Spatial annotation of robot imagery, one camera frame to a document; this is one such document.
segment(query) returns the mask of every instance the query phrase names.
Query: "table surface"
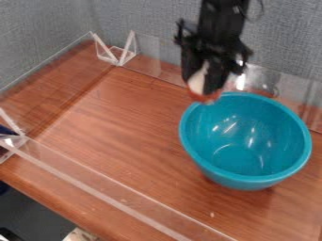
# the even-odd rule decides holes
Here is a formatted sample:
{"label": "table surface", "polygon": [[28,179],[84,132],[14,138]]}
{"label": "table surface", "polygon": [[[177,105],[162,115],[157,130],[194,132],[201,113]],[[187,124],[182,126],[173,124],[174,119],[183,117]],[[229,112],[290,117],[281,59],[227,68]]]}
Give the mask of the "table surface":
{"label": "table surface", "polygon": [[[99,61],[92,43],[79,45],[0,101],[30,137],[233,238],[321,240],[320,134],[312,133],[309,164],[282,184],[257,192],[221,187],[181,145],[178,124],[191,103],[186,90]],[[55,164],[72,172],[66,163]],[[0,177],[103,240],[173,240],[18,156],[0,166]]]}

